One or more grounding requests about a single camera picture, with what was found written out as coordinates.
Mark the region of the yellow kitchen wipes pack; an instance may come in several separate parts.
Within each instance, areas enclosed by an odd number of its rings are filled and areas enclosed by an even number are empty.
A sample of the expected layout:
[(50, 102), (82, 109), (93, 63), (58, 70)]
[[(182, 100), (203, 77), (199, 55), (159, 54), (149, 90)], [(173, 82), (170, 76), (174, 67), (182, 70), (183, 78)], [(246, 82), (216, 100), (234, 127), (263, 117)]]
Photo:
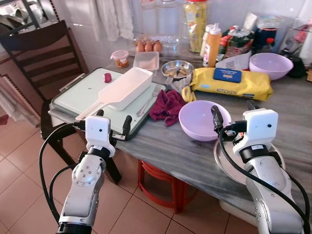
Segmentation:
[(273, 94), (271, 78), (262, 72), (228, 68), (194, 69), (190, 82), (192, 91), (212, 92), (266, 101)]

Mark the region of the stainless steel plate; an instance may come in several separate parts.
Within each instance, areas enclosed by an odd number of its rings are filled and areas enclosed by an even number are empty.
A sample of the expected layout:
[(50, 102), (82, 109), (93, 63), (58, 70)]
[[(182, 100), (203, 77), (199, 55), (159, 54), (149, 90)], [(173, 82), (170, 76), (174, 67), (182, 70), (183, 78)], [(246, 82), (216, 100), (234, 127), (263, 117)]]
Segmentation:
[[(234, 153), (233, 151), (233, 143), (232, 142), (225, 142), (225, 149), (231, 159), (241, 167), (245, 169), (245, 163), (242, 161), (242, 158), (239, 153)], [(225, 157), (224, 153), (221, 150), (221, 143), (216, 141), (216, 145), (214, 147), (214, 158), (220, 167), (220, 169), (232, 180), (245, 185), (247, 182), (247, 177), (240, 173)]]

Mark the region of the maroon cloth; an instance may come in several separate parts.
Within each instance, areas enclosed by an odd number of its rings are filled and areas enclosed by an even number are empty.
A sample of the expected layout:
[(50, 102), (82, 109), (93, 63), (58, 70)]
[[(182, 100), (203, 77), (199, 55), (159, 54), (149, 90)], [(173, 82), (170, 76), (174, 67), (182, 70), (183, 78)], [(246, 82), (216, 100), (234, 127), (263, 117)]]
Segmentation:
[(178, 115), (186, 103), (177, 91), (160, 91), (149, 110), (149, 117), (155, 122), (163, 120), (169, 127), (179, 121)]

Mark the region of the grey top wooden table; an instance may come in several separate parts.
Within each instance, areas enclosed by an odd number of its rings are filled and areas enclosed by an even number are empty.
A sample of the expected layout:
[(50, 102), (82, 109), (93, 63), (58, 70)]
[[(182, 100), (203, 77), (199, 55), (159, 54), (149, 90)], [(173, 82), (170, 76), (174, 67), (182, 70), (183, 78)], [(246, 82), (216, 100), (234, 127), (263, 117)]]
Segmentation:
[[(278, 113), (273, 145), (283, 156), (287, 172), (312, 196), (312, 84), (304, 78), (281, 78), (271, 83), (273, 94), (259, 106)], [(138, 134), (117, 148), (216, 199), (250, 215), (254, 203), (245, 185), (217, 165), (214, 142), (197, 142), (176, 123), (170, 127), (150, 119)]]

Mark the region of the red plastic stool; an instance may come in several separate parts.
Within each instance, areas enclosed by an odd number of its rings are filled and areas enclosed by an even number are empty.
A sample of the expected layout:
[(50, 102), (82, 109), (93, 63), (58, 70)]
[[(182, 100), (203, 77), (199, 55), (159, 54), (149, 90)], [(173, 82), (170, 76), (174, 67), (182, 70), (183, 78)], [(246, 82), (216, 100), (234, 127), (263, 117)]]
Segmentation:
[[(172, 188), (172, 201), (161, 200), (151, 194), (143, 185), (145, 175), (150, 175), (158, 180), (169, 182)], [(158, 205), (173, 209), (174, 214), (184, 212), (186, 205), (194, 199), (199, 191), (199, 189), (195, 189), (193, 194), (187, 196), (187, 190), (190, 187), (189, 184), (142, 160), (138, 161), (138, 187), (147, 198)]]

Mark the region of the small clear plastic cup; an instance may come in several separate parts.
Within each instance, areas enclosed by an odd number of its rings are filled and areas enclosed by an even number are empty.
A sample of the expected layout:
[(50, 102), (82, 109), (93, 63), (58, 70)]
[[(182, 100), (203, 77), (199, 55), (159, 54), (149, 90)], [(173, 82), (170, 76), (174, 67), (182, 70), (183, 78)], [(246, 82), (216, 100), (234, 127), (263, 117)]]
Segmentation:
[(116, 67), (125, 68), (129, 65), (129, 52), (126, 50), (114, 51), (111, 54), (111, 59), (115, 62)]

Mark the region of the dark jar with clear lid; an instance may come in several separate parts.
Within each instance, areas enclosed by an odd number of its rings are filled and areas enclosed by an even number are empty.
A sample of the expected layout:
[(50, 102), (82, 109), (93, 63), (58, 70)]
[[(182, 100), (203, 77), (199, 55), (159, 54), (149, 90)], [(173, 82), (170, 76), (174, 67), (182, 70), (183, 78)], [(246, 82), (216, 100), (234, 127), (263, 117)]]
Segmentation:
[(252, 52), (260, 53), (265, 45), (274, 45), (277, 29), (282, 25), (280, 16), (259, 16), (256, 20), (256, 30), (252, 43)]

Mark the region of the orange sauce squeeze bottle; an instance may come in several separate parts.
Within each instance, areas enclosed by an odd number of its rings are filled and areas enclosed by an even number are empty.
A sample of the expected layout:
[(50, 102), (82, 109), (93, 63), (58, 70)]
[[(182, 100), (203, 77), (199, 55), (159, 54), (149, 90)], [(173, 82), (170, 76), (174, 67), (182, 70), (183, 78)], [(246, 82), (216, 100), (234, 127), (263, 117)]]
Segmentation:
[(207, 36), (204, 43), (203, 67), (215, 67), (221, 35), (220, 24), (215, 23), (208, 26)]

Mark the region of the dark wooden chair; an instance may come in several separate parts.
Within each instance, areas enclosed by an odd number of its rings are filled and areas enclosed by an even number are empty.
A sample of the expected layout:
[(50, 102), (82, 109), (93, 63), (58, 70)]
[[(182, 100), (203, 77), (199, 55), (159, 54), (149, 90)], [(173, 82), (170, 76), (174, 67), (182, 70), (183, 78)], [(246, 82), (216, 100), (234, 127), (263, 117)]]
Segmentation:
[(41, 138), (47, 139), (57, 128), (49, 110), (58, 88), (87, 72), (78, 45), (64, 20), (27, 33), (3, 34), (0, 45), (41, 101), (34, 109), (40, 118)]

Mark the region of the red lid jar yellow contents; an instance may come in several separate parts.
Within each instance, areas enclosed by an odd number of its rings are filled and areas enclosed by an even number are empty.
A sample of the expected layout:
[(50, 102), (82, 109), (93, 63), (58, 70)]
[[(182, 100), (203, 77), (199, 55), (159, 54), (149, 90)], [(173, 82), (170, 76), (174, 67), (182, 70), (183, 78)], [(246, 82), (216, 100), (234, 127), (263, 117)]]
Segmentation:
[(200, 53), (207, 23), (208, 0), (187, 0), (183, 4), (191, 53)]

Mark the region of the white hanging towel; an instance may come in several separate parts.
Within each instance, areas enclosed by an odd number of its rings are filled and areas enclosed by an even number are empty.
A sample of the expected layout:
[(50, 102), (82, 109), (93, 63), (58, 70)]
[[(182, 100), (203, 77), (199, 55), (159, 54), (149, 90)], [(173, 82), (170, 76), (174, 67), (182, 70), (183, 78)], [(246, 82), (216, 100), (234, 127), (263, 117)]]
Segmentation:
[(134, 25), (130, 0), (91, 0), (91, 22), (98, 39), (132, 40)]

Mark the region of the clear plastic bottle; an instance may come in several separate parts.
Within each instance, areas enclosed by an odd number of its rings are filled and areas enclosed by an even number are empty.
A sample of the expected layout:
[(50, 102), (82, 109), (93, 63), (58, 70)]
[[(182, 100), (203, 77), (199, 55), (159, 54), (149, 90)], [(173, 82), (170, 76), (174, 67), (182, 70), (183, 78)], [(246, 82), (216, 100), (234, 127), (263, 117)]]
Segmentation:
[(141, 1), (141, 24), (142, 34), (147, 39), (153, 39), (158, 33), (158, 0), (142, 0)]
[(165, 36), (168, 47), (177, 47), (180, 43), (178, 2), (176, 0), (160, 0), (158, 6), (158, 33)]

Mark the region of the metal dish rack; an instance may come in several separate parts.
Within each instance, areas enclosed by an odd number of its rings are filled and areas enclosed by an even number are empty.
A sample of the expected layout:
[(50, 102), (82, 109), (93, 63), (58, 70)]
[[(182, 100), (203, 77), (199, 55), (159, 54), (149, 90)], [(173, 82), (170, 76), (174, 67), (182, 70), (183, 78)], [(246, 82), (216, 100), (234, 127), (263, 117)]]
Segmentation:
[(50, 0), (0, 0), (0, 36), (33, 31), (58, 20)]

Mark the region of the yellow handled scissors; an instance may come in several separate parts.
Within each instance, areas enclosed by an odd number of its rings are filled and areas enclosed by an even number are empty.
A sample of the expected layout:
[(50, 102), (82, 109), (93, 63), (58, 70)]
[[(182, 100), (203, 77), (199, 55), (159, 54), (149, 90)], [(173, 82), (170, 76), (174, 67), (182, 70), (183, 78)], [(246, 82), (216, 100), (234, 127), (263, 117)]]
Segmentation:
[(187, 103), (197, 100), (196, 95), (190, 85), (187, 85), (186, 87), (183, 87), (183, 89), (181, 89), (181, 96), (183, 100), (185, 100), (185, 102)]

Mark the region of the white plastic handled container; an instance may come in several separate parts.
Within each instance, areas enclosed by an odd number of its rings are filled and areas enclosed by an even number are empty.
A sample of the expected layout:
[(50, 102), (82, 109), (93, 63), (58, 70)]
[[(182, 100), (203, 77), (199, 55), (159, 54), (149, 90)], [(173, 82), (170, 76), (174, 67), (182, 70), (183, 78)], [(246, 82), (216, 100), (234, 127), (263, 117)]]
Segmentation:
[(123, 111), (152, 83), (153, 72), (132, 67), (119, 78), (112, 81), (98, 93), (98, 99), (85, 111), (78, 115), (76, 120), (83, 120), (96, 111), (109, 105), (115, 111)]

